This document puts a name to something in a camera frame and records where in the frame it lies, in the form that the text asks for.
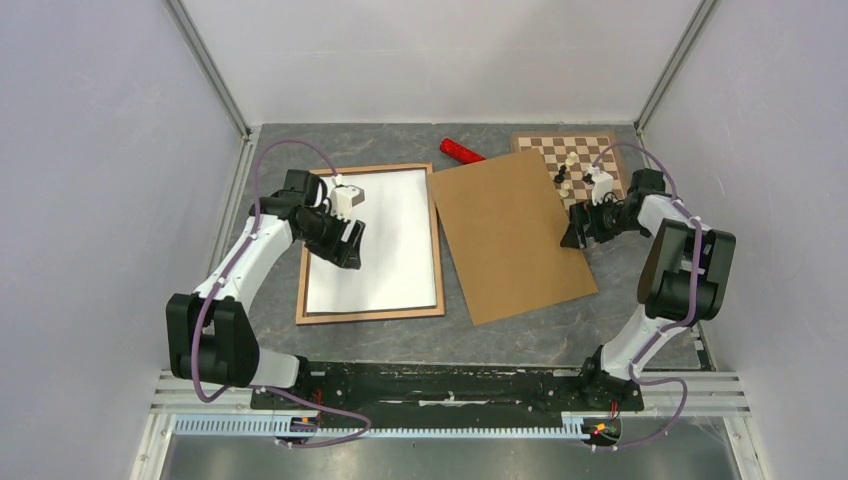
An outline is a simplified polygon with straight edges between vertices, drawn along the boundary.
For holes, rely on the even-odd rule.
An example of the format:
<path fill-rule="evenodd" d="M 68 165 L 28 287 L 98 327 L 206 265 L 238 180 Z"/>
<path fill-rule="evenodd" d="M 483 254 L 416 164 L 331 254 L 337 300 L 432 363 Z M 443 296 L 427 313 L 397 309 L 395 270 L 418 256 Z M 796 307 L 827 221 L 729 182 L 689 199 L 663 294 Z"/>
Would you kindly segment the brown frame backing board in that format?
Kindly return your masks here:
<path fill-rule="evenodd" d="M 471 321 L 479 326 L 598 293 L 585 254 L 536 150 L 434 172 L 427 179 Z"/>

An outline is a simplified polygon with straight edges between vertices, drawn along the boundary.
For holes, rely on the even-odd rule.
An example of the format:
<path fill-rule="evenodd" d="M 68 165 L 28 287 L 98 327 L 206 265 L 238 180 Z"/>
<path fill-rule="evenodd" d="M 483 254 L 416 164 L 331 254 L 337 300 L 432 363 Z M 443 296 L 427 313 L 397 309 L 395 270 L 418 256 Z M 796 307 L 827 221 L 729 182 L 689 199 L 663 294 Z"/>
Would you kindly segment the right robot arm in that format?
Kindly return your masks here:
<path fill-rule="evenodd" d="M 633 408 L 640 374 L 668 342 L 714 319 L 724 300 L 736 238 L 707 226 L 666 190 L 662 172 L 640 169 L 624 198 L 611 174 L 592 166 L 590 197 L 570 206 L 560 245 L 584 249 L 636 231 L 652 239 L 637 285 L 637 308 L 619 333 L 588 357 L 578 375 L 580 400 L 593 409 Z"/>

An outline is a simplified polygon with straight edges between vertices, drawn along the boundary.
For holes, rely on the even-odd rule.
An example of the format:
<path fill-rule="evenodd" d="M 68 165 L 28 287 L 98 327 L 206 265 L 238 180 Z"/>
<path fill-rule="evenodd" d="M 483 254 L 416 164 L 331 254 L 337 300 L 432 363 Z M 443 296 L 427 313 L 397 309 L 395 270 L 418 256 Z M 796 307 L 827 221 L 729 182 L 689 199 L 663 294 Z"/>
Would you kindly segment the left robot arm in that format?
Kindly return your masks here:
<path fill-rule="evenodd" d="M 305 170 L 287 173 L 282 189 L 259 198 L 236 245 L 190 294 L 166 304 L 172 374 L 222 387 L 275 387 L 291 408 L 307 405 L 312 379 L 305 362 L 259 346 L 248 312 L 271 267 L 294 243 L 347 270 L 361 266 L 365 224 L 353 217 L 365 192 L 339 175 L 324 180 Z"/>

